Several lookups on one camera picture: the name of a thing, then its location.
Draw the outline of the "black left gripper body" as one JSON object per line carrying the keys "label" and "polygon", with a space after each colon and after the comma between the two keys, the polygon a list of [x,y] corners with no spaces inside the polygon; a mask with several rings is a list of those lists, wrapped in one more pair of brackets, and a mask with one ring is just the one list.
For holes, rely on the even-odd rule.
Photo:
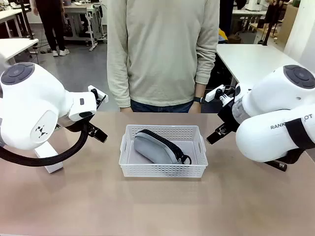
{"label": "black left gripper body", "polygon": [[79,121],[76,121],[74,124],[67,126],[66,129],[71,132],[81,132],[87,130],[89,133],[95,133],[95,126],[90,123],[92,118],[84,118]]}

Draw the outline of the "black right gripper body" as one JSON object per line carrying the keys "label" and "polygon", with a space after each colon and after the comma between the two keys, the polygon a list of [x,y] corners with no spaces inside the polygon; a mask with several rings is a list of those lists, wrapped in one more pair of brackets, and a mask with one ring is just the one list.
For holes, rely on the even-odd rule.
{"label": "black right gripper body", "polygon": [[232,107],[234,101],[230,101],[218,113],[219,118],[223,121],[223,125],[220,127],[220,131],[223,131],[224,134],[230,132],[236,132],[240,124],[236,121],[232,113]]}

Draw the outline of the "person's left hand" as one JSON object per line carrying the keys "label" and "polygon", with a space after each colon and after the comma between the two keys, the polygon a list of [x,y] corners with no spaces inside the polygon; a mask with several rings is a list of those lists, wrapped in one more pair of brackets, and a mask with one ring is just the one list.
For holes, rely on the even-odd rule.
{"label": "person's left hand", "polygon": [[199,102],[193,102],[188,113],[191,113],[191,114],[199,114],[201,113],[201,107],[202,107],[202,104],[199,103]]}

